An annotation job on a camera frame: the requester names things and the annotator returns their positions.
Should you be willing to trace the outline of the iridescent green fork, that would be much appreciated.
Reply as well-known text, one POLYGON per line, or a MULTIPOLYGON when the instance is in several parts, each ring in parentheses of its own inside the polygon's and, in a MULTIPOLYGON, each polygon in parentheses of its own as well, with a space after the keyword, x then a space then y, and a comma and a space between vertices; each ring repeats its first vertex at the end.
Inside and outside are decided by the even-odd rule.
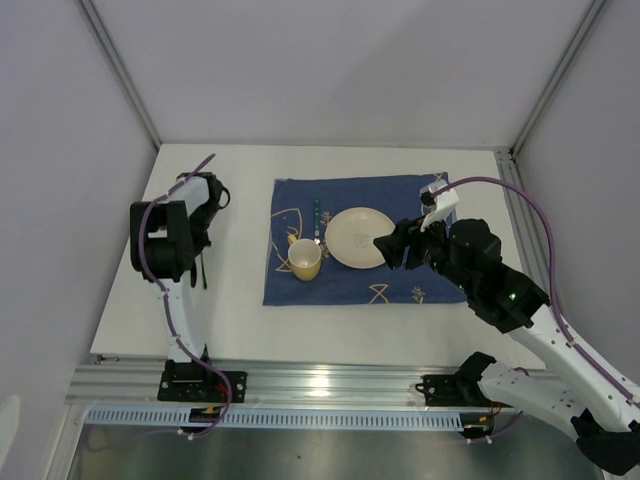
POLYGON ((208 281, 207 281, 206 266, 205 266, 205 260, 204 260, 204 254, 203 253, 201 253, 201 255, 200 255, 200 268, 201 268, 201 278, 202 278, 202 289, 203 290, 207 290, 208 281))

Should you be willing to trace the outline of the metal spoon green handle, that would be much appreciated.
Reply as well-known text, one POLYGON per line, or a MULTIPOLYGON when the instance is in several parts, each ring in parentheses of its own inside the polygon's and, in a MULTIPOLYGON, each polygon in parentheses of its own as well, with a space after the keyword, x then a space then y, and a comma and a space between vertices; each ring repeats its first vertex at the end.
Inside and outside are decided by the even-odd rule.
POLYGON ((320 225, 321 225, 321 204, 319 200, 314 200, 314 242, 320 246, 320 225))

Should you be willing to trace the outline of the yellow plastic cup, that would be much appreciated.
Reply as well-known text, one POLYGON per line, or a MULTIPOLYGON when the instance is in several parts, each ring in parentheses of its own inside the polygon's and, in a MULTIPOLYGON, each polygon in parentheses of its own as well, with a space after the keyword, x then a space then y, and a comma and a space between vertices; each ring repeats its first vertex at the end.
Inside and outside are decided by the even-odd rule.
POLYGON ((297 238, 294 234, 287 236, 289 244, 287 256, 291 271, 301 281, 314 280, 320 272, 322 250, 314 241, 297 238))

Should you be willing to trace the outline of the blue fish-pattern cloth placemat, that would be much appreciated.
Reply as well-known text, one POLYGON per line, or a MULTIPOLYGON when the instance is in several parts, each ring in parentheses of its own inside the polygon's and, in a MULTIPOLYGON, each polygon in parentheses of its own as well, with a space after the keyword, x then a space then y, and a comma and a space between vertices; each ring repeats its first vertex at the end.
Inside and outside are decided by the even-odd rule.
POLYGON ((338 179, 277 179, 271 198, 270 251, 263 295, 265 306, 455 304, 465 295, 429 268, 390 270, 386 265, 353 269, 323 252, 318 277, 303 282, 289 266, 287 236, 314 239, 314 200, 321 204, 320 236, 330 220, 352 207, 368 207, 394 223, 424 214, 419 190, 445 172, 424 175, 338 179))

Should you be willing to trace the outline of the cream round plate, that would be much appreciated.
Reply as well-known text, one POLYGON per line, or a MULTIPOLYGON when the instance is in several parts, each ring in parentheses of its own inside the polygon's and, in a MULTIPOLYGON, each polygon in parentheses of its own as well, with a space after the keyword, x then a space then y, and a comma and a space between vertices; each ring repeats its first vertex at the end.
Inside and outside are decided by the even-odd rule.
POLYGON ((385 263, 373 240, 394 230, 394 222, 384 213, 354 207, 336 214, 328 223, 325 241, 329 253, 339 263, 353 269, 373 269, 385 263))

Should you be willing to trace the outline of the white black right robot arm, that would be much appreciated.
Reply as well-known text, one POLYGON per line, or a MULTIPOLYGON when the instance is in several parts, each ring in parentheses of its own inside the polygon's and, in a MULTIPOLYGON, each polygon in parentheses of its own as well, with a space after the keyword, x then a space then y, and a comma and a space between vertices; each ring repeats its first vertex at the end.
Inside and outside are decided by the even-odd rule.
POLYGON ((403 219, 373 243, 392 269, 429 266, 462 291, 478 318, 525 346, 555 375, 535 378, 476 352, 454 375, 463 402, 486 398, 522 410, 566 434, 610 474, 623 476, 638 466, 638 385, 554 318, 549 296, 503 263, 501 241, 485 221, 421 228, 403 219))

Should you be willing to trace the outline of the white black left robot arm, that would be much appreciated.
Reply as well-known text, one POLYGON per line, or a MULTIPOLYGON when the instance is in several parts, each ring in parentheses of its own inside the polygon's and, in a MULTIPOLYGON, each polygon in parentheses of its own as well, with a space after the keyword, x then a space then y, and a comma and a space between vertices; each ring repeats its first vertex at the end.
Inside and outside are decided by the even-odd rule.
POLYGON ((204 269, 198 258, 211 246, 209 227, 230 203, 229 190, 210 172, 181 174, 168 193, 129 207, 130 259, 161 304, 168 358, 187 363, 207 357, 192 301, 204 269))

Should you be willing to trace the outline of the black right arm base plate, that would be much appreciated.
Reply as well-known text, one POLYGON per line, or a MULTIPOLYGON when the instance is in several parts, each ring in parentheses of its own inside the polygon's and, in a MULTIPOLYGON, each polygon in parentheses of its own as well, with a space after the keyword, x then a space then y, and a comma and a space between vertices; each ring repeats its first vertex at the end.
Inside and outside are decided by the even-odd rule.
POLYGON ((482 406, 485 397, 473 381, 457 374, 427 374, 414 389, 424 397, 427 406, 482 406))

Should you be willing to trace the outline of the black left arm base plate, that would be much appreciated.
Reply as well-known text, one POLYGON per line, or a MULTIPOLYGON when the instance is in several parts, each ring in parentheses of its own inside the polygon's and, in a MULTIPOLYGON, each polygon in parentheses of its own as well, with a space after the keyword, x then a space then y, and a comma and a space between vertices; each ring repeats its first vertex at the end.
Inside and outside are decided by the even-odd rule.
POLYGON ((176 363, 167 360, 161 375, 157 400, 175 403, 243 403, 248 374, 245 371, 223 371, 230 387, 211 370, 196 362, 176 363))

